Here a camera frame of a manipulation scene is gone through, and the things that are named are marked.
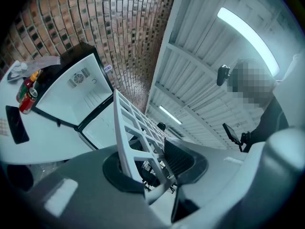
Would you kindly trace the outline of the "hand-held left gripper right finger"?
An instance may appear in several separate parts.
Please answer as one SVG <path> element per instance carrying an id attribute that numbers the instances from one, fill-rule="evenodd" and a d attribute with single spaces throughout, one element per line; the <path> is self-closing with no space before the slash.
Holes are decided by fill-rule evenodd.
<path id="1" fill-rule="evenodd" d="M 246 154 L 169 138 L 165 160 L 176 178 L 176 198 L 171 221 L 179 221 L 204 208 L 228 185 Z"/>

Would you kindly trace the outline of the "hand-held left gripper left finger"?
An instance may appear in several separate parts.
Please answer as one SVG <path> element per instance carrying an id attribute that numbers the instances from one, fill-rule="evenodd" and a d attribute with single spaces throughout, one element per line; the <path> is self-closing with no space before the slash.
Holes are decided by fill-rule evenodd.
<path id="1" fill-rule="evenodd" d="M 50 229 L 168 229 L 144 187 L 120 170 L 116 146 L 70 159 L 25 196 Z"/>

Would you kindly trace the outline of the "white wire fridge shelf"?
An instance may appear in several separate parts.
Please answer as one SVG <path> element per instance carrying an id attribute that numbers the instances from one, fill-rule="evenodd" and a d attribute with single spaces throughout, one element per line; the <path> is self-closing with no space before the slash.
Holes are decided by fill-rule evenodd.
<path id="1" fill-rule="evenodd" d="M 152 204 L 176 182 L 165 160 L 166 135 L 116 89 L 113 92 L 113 110 L 123 173 L 142 184 L 135 162 L 148 162 L 160 181 L 159 186 L 145 191 L 146 201 Z"/>

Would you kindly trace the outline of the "black mini fridge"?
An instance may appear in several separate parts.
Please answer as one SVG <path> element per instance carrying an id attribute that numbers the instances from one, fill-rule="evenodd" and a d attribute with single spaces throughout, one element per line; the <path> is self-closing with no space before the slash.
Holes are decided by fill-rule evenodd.
<path id="1" fill-rule="evenodd" d="M 97 49 L 81 42 L 42 69 L 32 110 L 55 122 L 78 127 L 113 95 Z"/>

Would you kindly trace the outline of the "black monitor on arm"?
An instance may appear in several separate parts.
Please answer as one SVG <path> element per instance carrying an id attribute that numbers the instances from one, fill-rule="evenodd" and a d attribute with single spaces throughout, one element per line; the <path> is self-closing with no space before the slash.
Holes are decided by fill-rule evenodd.
<path id="1" fill-rule="evenodd" d="M 241 144 L 239 138 L 237 137 L 237 134 L 235 133 L 235 131 L 226 123 L 223 123 L 222 126 L 223 126 L 228 138 L 235 144 L 241 146 L 242 144 Z"/>

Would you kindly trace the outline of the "ceiling light tube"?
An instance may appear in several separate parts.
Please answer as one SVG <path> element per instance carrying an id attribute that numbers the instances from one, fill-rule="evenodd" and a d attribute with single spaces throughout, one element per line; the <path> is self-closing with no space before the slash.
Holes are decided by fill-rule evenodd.
<path id="1" fill-rule="evenodd" d="M 165 114 L 167 114 L 172 120 L 174 120 L 177 124 L 181 125 L 182 122 L 176 118 L 174 115 L 172 115 L 169 111 L 167 111 L 163 106 L 159 106 L 159 109 L 161 109 Z"/>
<path id="2" fill-rule="evenodd" d="M 217 17 L 238 31 L 259 53 L 272 76 L 280 72 L 280 67 L 263 39 L 244 20 L 225 7 L 221 7 Z"/>

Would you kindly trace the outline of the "person's black shirt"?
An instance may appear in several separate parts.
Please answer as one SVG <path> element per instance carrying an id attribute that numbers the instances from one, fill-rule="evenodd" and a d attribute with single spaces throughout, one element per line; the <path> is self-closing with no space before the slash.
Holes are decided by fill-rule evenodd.
<path id="1" fill-rule="evenodd" d="M 274 97 L 262 114 L 259 125 L 250 133 L 250 139 L 243 152 L 248 153 L 253 144 L 265 142 L 273 133 L 288 127 L 286 116 Z"/>

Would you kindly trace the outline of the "black phone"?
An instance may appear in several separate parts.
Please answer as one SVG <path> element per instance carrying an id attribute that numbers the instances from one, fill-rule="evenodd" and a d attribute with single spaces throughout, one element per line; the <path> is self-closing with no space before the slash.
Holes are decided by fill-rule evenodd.
<path id="1" fill-rule="evenodd" d="M 30 139 L 22 122 L 19 108 L 7 105 L 5 109 L 10 132 L 15 144 L 28 142 Z"/>

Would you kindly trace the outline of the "beige grid pad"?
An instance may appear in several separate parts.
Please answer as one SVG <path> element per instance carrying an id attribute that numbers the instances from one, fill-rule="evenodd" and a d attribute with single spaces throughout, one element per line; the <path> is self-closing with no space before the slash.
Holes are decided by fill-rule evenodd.
<path id="1" fill-rule="evenodd" d="M 0 135 L 9 136 L 10 129 L 8 126 L 8 122 L 5 119 L 0 118 Z"/>

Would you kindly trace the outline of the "red drink can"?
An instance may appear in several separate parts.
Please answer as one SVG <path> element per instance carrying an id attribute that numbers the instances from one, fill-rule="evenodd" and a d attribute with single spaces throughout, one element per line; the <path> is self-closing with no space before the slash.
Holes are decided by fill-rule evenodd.
<path id="1" fill-rule="evenodd" d="M 32 106 L 34 105 L 37 96 L 38 96 L 38 93 L 35 90 L 35 88 L 34 87 L 29 88 L 28 91 L 24 94 L 24 96 L 20 102 L 19 110 L 23 114 L 28 114 L 30 112 Z"/>

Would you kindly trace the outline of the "white printed plastic package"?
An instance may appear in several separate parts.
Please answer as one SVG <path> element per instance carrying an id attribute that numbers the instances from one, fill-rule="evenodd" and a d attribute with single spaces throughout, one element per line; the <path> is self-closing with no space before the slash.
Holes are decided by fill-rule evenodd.
<path id="1" fill-rule="evenodd" d="M 43 68 L 59 65 L 60 63 L 61 59 L 58 56 L 44 56 L 25 62 L 15 61 L 7 75 L 7 81 L 11 82 L 23 77 L 30 77 L 33 73 L 39 72 Z"/>

